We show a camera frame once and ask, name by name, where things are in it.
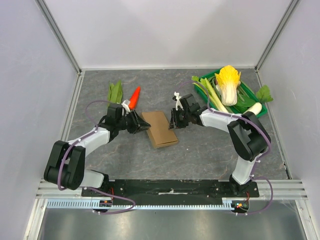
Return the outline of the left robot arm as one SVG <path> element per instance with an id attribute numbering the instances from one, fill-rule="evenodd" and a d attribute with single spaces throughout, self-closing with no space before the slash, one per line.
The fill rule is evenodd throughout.
<path id="1" fill-rule="evenodd" d="M 119 131 L 136 134 L 150 127 L 134 109 L 127 110 L 121 104 L 111 103 L 106 115 L 90 132 L 68 142 L 58 140 L 53 144 L 43 178 L 60 190 L 75 190 L 85 178 L 86 156 L 110 143 Z"/>

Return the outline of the brown cardboard express box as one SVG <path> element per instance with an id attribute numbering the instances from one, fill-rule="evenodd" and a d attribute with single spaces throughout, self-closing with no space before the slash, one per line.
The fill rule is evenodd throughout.
<path id="1" fill-rule="evenodd" d="M 169 121 L 163 111 L 142 112 L 142 119 L 150 124 L 148 137 L 154 148 L 163 148 L 179 142 L 173 130 L 169 129 Z"/>

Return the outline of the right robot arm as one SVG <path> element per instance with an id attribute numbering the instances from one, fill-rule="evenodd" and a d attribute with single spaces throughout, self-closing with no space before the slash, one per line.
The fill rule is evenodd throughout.
<path id="1" fill-rule="evenodd" d="M 229 177 L 229 191 L 235 197 L 242 196 L 252 181 L 256 163 L 271 145 L 271 138 L 255 113 L 231 114 L 209 106 L 201 107 L 191 93 L 180 96 L 175 92 L 172 99 L 175 107 L 171 109 L 170 129 L 182 129 L 192 123 L 230 135 L 238 157 Z"/>

